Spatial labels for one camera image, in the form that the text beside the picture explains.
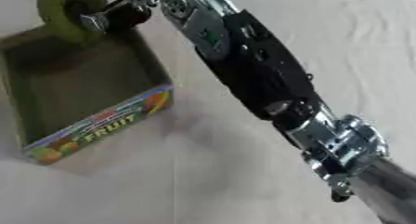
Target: white surface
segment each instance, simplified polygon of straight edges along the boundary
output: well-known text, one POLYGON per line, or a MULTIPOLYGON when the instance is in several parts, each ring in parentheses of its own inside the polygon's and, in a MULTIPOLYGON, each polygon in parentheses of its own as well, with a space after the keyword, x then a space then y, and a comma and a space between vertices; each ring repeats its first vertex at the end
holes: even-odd
MULTIPOLYGON (((416 1, 235 0, 315 74, 338 114, 367 118, 416 172, 416 1)), ((39 23, 34 0, 0 0, 0 33, 39 23)), ((24 163, 0 96, 0 222, 378 223, 330 201, 298 151, 232 98, 160 13, 142 26, 176 83, 176 105, 57 165, 24 163)))

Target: cardboard tray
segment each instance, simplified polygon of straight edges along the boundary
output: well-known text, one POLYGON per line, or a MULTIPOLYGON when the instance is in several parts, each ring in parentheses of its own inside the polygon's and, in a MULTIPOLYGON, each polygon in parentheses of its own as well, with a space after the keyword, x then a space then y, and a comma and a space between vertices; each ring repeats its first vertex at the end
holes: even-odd
POLYGON ((21 149, 44 165, 173 101, 171 80, 136 31, 76 46, 37 28, 0 41, 0 66, 21 149))

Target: toy wheel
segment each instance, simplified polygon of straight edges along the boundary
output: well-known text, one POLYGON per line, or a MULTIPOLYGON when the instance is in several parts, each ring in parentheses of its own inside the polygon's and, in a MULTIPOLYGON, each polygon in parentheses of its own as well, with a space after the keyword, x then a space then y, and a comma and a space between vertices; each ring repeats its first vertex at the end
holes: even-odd
POLYGON ((82 13, 97 12, 107 0, 37 0, 39 15, 46 26, 63 40, 88 44, 102 33, 89 31, 79 21, 82 13))

